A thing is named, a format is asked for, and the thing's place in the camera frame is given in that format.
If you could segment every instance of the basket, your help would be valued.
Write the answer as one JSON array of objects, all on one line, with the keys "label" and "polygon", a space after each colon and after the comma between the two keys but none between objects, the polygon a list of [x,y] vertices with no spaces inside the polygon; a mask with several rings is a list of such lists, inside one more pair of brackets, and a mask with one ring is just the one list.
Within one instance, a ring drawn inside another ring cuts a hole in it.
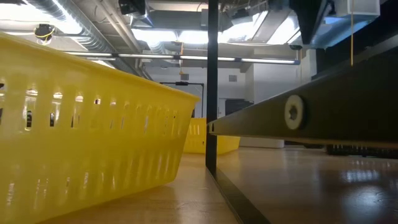
[{"label": "basket", "polygon": [[173,181],[198,98],[0,34],[0,223]]},{"label": "basket", "polygon": [[[224,154],[239,148],[241,138],[217,136],[217,154]],[[206,153],[206,118],[192,118],[189,124],[184,152]]]}]

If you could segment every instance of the basket slot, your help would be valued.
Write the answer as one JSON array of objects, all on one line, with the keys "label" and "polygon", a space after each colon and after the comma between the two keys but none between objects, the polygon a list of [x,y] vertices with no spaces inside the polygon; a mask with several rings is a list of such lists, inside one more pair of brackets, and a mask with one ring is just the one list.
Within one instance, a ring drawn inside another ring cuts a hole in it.
[{"label": "basket slot", "polygon": [[32,111],[26,111],[26,128],[29,129],[32,127],[32,121],[33,121]]}]

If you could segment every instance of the metal bar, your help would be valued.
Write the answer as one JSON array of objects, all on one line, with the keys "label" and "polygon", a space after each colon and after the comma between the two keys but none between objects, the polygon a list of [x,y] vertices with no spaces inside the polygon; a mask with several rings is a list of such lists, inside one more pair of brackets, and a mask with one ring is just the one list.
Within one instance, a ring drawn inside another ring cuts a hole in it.
[{"label": "metal bar", "polygon": [[[105,52],[70,52],[65,53],[81,56],[81,57],[104,57],[104,58],[148,58],[148,59],[170,59],[170,60],[208,60],[206,56],[194,55],[161,55],[161,54],[118,54]],[[268,63],[282,65],[300,65],[300,61],[296,59],[278,59],[278,58],[241,58],[241,57],[218,57],[219,62],[247,62],[247,63]]]},{"label": "metal bar", "polygon": [[[178,84],[179,82],[160,82],[160,84],[172,84],[177,86],[182,86]],[[189,83],[184,82],[184,85],[200,85],[201,86],[201,117],[203,117],[203,100],[205,97],[205,84],[204,83]]]},{"label": "metal bar", "polygon": [[[208,50],[207,50],[207,112],[206,122],[217,119],[218,101],[218,0],[209,0],[208,8]],[[217,168],[217,136],[206,132],[206,167],[211,174]]]},{"label": "metal bar", "polygon": [[[5,32],[10,35],[34,35],[35,33],[31,30],[12,30],[12,29],[0,29],[0,32]],[[60,33],[53,33],[54,37],[69,37],[69,38],[87,38],[90,37],[88,35],[82,34],[60,34]]]},{"label": "metal bar", "polygon": [[210,133],[398,147],[397,69],[397,52],[377,55],[220,118]]}]

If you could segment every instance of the white wall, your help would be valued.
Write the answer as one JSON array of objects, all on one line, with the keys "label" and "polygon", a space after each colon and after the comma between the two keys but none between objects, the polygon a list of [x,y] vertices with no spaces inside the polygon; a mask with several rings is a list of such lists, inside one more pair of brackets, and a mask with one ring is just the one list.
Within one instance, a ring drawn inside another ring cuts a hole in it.
[{"label": "white wall", "polygon": [[251,65],[245,74],[244,99],[254,101],[254,65]]},{"label": "white wall", "polygon": [[[154,79],[155,82],[177,82],[180,81],[179,68],[168,68],[161,69],[159,67],[147,67],[149,75]],[[189,74],[190,83],[204,83],[205,94],[203,101],[203,117],[206,117],[206,88],[207,88],[207,68],[183,68],[184,73]],[[229,82],[229,75],[237,75],[237,82]],[[169,85],[173,88],[185,91],[187,93],[194,94],[201,97],[201,86],[175,86]],[[222,99],[244,99],[245,91],[245,77],[244,73],[241,73],[237,68],[219,68],[218,69],[218,98]],[[219,103],[225,103],[225,100],[220,100]],[[219,115],[225,114],[225,106],[219,108]],[[195,107],[195,117],[201,117],[201,102],[198,102]]]},{"label": "white wall", "polygon": [[300,85],[297,65],[254,65],[254,103],[261,102]]}]

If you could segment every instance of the wooden floor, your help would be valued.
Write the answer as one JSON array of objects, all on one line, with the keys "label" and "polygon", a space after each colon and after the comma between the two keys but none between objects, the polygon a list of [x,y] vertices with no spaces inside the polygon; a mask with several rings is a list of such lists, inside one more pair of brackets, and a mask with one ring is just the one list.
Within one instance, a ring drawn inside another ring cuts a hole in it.
[{"label": "wooden floor", "polygon": [[[204,160],[184,154],[170,184],[44,223],[237,223]],[[218,167],[272,224],[398,223],[398,160],[241,148]]]},{"label": "wooden floor", "polygon": [[184,154],[170,184],[53,218],[42,224],[237,223],[211,176],[204,155]]},{"label": "wooden floor", "polygon": [[398,160],[241,148],[218,167],[272,224],[398,223]]}]

